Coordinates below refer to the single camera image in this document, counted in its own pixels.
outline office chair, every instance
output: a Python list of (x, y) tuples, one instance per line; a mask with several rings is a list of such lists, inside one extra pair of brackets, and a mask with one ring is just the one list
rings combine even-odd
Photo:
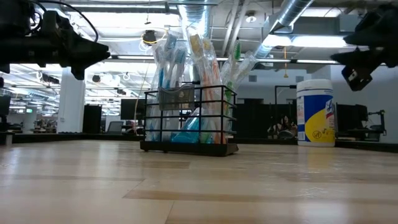
[(123, 121), (111, 121), (106, 134), (122, 134)]

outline person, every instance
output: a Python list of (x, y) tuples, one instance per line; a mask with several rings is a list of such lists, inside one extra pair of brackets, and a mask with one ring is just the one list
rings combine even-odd
[(272, 131), (276, 137), (279, 135), (281, 131), (289, 131), (293, 136), (297, 135), (297, 125), (294, 122), (289, 122), (289, 117), (286, 115), (282, 115), (279, 119), (279, 122), (273, 127), (270, 127), (268, 131)]

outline container lid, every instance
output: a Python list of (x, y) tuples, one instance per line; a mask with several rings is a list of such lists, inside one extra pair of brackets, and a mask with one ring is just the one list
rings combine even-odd
[(331, 84), (331, 80), (327, 79), (305, 80), (297, 83), (297, 91), (312, 90), (312, 89), (332, 90), (333, 85)]

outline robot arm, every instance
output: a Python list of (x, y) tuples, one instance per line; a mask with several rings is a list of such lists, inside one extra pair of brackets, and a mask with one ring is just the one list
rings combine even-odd
[(368, 46), (369, 50), (334, 54), (331, 58), (346, 65), (341, 74), (353, 91), (362, 90), (372, 81), (372, 72), (382, 63), (389, 68), (398, 65), (398, 7), (379, 6), (367, 13), (355, 33), (344, 38), (347, 44)]
[(31, 29), (35, 13), (32, 1), (0, 0), (0, 72), (9, 73), (10, 63), (59, 63), (84, 80), (86, 68), (110, 56), (108, 46), (80, 37), (56, 11), (45, 11)]

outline white pillar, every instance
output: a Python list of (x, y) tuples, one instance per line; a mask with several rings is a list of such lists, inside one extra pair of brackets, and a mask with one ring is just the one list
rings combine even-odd
[(57, 132), (82, 132), (86, 83), (77, 80), (70, 67), (62, 70)]
[(27, 106), (24, 115), (24, 129), (23, 129), (24, 134), (33, 133), (31, 129), (35, 128), (36, 117), (37, 117), (37, 107)]
[(331, 65), (325, 65), (312, 74), (312, 79), (331, 79)]

